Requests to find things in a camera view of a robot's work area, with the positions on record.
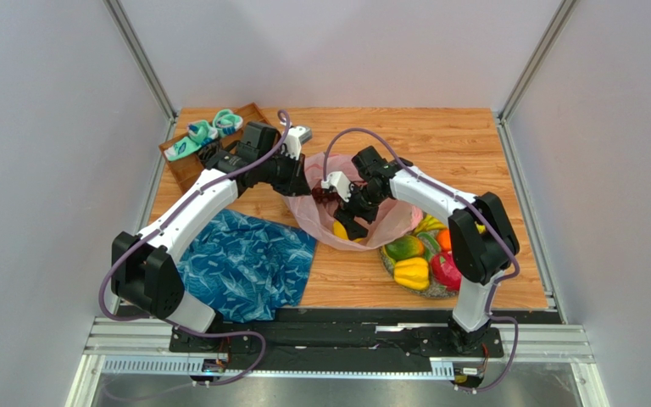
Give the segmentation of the yellow fake banana bunch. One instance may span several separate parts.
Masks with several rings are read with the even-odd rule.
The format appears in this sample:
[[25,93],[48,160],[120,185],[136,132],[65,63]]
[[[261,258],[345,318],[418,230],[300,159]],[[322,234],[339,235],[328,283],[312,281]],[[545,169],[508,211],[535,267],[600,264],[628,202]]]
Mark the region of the yellow fake banana bunch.
[[423,219],[418,223],[416,228],[413,230],[413,233],[417,235],[422,232],[440,231],[447,228],[448,228],[447,225],[441,222],[436,217],[431,215],[425,215]]

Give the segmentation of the yellow fake bell pepper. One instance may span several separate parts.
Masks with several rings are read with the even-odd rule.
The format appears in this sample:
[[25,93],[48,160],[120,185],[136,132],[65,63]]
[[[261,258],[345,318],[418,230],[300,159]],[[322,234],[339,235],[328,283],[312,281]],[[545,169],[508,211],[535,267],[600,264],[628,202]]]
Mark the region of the yellow fake bell pepper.
[[394,281],[415,291],[425,291],[430,285],[430,266],[422,257],[397,261],[393,266]]

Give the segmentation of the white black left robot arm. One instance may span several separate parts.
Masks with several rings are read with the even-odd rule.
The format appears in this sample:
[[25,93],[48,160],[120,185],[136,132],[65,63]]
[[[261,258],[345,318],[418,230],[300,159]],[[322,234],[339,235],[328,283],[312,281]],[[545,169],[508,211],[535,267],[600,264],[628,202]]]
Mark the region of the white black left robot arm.
[[231,148],[205,160],[190,189],[162,216],[136,234],[120,233],[112,245],[112,266],[101,286],[188,333],[207,334],[215,311],[188,293],[177,264],[198,233],[247,189],[266,183],[285,197],[310,193],[304,174],[307,126],[284,132],[264,122],[247,123]]

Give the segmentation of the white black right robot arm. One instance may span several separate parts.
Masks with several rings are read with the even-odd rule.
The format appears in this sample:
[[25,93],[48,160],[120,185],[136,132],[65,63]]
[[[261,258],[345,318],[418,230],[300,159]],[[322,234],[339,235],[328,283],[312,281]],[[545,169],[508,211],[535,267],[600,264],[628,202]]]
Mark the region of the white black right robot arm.
[[342,200],[335,218],[348,239],[364,237],[360,220],[371,223],[386,200],[414,205],[446,223],[453,262],[462,276],[457,304],[448,320],[447,341],[455,352],[481,346],[492,323],[497,286],[520,272],[520,244],[501,199],[491,193],[474,195],[426,175],[406,159],[386,161],[373,147],[352,159],[361,183],[343,172],[325,172],[321,186]]

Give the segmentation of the pink fake dragon fruit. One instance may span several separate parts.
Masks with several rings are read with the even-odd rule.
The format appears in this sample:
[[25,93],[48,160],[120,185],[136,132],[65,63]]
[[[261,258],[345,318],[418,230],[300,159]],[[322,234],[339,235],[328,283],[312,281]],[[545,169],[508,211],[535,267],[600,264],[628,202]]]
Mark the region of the pink fake dragon fruit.
[[431,285],[434,290],[443,292],[456,293],[460,290],[462,276],[453,261],[452,250],[443,252],[439,247],[436,234],[439,231],[422,232],[417,235],[425,247],[424,258],[430,266],[430,276],[434,281]]

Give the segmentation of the green orange fake mango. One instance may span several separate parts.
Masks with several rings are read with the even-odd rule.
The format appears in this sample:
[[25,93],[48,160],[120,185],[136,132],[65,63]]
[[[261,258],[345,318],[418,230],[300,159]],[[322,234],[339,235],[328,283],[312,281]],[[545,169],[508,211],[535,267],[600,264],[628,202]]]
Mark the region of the green orange fake mango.
[[401,261],[421,257],[425,247],[418,237],[406,235],[384,246],[385,254],[395,260]]

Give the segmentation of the orange fake tangerine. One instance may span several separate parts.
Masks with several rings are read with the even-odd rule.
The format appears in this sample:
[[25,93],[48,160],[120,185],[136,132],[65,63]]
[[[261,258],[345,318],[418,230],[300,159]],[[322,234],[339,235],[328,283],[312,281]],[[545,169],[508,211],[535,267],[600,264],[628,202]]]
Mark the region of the orange fake tangerine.
[[450,252],[452,250],[452,243],[449,229],[442,229],[436,234],[436,240],[443,252]]

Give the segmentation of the pink translucent plastic bag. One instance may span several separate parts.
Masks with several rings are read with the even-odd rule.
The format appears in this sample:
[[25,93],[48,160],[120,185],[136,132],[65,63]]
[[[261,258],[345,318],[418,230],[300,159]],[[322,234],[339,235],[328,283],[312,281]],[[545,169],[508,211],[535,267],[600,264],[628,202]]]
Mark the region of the pink translucent plastic bag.
[[[325,153],[309,156],[304,162],[304,173],[309,186],[320,187],[322,166]],[[350,181],[362,181],[352,163],[353,155],[331,153],[327,169],[342,171]],[[358,224],[366,228],[368,235],[358,242],[349,241],[347,237],[340,238],[333,233],[333,214],[338,208],[338,202],[317,203],[312,195],[293,198],[283,198],[292,213],[297,225],[314,237],[319,243],[341,251],[367,251],[378,249],[403,235],[409,234],[423,219],[423,212],[414,205],[403,201],[388,199],[378,210],[376,219],[367,223],[361,218],[354,218]]]

